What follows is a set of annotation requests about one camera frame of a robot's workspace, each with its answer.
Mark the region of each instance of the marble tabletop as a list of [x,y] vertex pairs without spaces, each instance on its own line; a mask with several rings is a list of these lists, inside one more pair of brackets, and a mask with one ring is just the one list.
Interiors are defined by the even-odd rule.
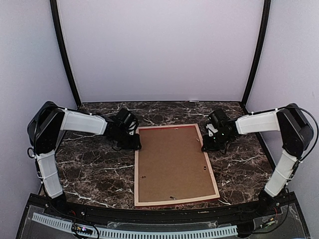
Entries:
[[[122,107],[138,117],[140,126],[197,123],[202,134],[206,134],[205,116],[215,109],[222,108],[230,118],[243,115],[236,102],[86,103],[80,110],[112,115]],[[208,155],[220,199],[165,209],[199,209],[258,200],[258,193],[272,174],[272,168],[255,134],[237,138],[226,154],[210,152]],[[133,151],[114,151],[112,143],[103,136],[69,131],[56,154],[56,161],[69,202],[135,209]]]

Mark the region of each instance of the lavender wall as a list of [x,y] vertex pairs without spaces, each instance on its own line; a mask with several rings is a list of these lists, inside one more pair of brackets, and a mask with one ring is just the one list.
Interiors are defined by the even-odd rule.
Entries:
[[[319,120],[319,1],[273,1],[265,45],[248,102],[259,111],[297,103]],[[263,134],[278,162],[278,132]],[[313,238],[319,238],[319,147],[299,167],[290,184]]]
[[84,102],[242,98],[263,0],[59,0]]
[[26,127],[47,100],[75,103],[60,57],[48,0],[0,0],[0,225],[15,238],[40,181],[27,157]]

